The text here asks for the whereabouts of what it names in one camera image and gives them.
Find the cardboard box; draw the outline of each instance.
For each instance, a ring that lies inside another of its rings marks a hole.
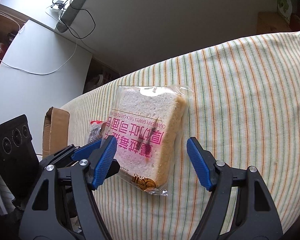
[[[291,32],[287,22],[277,13],[258,13],[257,34]]]
[[[68,145],[70,114],[62,109],[51,107],[44,118],[42,158],[45,158]]]

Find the metal screw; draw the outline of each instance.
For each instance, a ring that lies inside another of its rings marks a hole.
[[[217,160],[216,164],[217,164],[218,166],[220,166],[220,167],[225,166],[225,162],[222,161],[222,160]]]
[[[251,172],[257,172],[257,168],[256,168],[255,166],[250,166],[250,167],[249,167],[249,170],[250,170]]]
[[[83,160],[79,161],[79,164],[81,166],[85,166],[85,165],[87,165],[87,163],[88,163],[88,160],[86,160],[86,159],[83,159]]]
[[[54,169],[54,165],[50,164],[46,167],[47,171],[52,171]]]

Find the toast slice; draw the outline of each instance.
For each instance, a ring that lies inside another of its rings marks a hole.
[[[128,124],[123,138],[130,141],[123,147],[120,134],[114,158],[141,189],[159,188],[168,180],[187,101],[167,87],[121,87],[117,97],[112,114]]]

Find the camera lens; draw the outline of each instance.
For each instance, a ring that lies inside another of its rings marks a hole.
[[[25,125],[22,127],[22,133],[23,135],[27,138],[29,135],[29,130],[28,127],[26,127]]]
[[[9,154],[11,152],[11,142],[8,138],[4,138],[3,141],[2,141],[2,147],[4,149],[4,151]]]
[[[12,132],[12,139],[16,146],[20,146],[22,139],[21,139],[21,133],[18,129],[13,130]]]

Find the striped tablecloth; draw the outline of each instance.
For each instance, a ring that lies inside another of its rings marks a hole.
[[[258,168],[283,231],[300,214],[300,32],[240,38],[140,69],[75,98],[68,142],[84,145],[91,120],[108,117],[118,85],[182,84],[194,91],[168,197],[152,196],[118,176],[95,193],[114,239],[190,239],[209,193],[186,153],[195,136],[216,159]],[[223,232],[234,212],[233,190]]]

